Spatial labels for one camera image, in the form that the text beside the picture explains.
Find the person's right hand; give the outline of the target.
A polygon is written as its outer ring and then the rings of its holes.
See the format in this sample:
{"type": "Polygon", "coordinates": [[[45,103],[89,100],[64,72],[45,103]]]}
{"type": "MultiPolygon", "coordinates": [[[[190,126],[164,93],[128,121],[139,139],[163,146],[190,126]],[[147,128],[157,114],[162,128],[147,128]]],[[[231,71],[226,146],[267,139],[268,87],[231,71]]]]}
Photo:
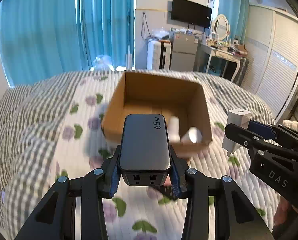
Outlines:
{"type": "Polygon", "coordinates": [[[273,219],[273,232],[282,231],[289,227],[297,216],[298,208],[290,204],[283,196],[280,196],[279,204],[273,219]]]}

